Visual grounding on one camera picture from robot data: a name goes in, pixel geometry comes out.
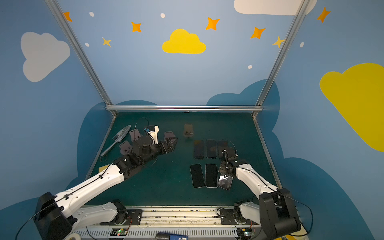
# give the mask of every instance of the phone screen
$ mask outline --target phone screen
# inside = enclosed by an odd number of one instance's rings
[[[193,157],[195,159],[204,158],[204,140],[195,140],[193,142]]]
[[[190,166],[190,169],[191,169],[193,188],[204,187],[205,182],[204,182],[203,170],[201,168],[201,165],[199,163],[192,164]]]
[[[225,149],[225,147],[228,147],[228,141],[221,140],[217,142],[218,158],[220,160],[224,160],[223,150]]]
[[[225,174],[225,173],[222,173],[220,175],[220,178],[218,180],[218,186],[225,189],[225,190],[229,190],[231,188],[231,185],[232,185],[232,180],[233,180],[233,177]]]
[[[210,188],[217,187],[217,166],[216,164],[206,164],[205,165],[205,181],[207,182],[206,186]]]
[[[207,158],[216,157],[216,140],[207,140]]]

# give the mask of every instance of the ventilation grille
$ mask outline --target ventilation grille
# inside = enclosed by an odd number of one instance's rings
[[[89,233],[94,238],[106,238],[109,237],[110,230],[93,230],[88,228]],[[130,228],[128,235],[125,238],[154,238],[158,232],[165,232],[175,235],[186,235],[188,237],[237,237],[236,228],[227,227],[212,227],[212,228]],[[87,230],[79,229],[75,231],[83,239],[91,239],[88,235]]]

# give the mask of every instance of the phone with cracked screen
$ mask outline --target phone with cracked screen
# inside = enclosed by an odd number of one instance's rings
[[[205,165],[206,187],[217,188],[217,165],[207,163]]]
[[[192,176],[192,185],[193,188],[200,188],[205,186],[203,170],[200,163],[192,164],[190,166],[191,176]]]
[[[228,174],[222,173],[220,174],[220,178],[218,180],[218,186],[222,189],[229,190],[231,189],[233,177]]]
[[[217,152],[216,152],[216,140],[206,140],[207,142],[207,158],[216,158]]]

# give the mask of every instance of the trowel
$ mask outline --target trowel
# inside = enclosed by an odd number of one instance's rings
[[[125,128],[121,129],[113,138],[112,140],[114,140],[115,142],[112,143],[112,145],[109,146],[109,148],[107,148],[104,152],[102,152],[102,154],[100,155],[101,157],[104,157],[104,155],[106,155],[112,148],[113,146],[115,146],[116,143],[118,142],[121,142],[121,140],[123,140],[123,138],[127,135],[127,133],[129,132],[129,130],[131,129],[131,126],[128,125],[126,126]]]

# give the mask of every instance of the white cloud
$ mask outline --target white cloud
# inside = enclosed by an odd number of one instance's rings
[[[38,82],[62,64],[70,56],[66,42],[58,41],[49,33],[41,35],[26,32],[21,39],[22,52],[26,58],[24,75],[31,82]]]
[[[310,0],[306,13],[316,5]],[[235,10],[243,14],[296,15],[301,0],[235,0]]]

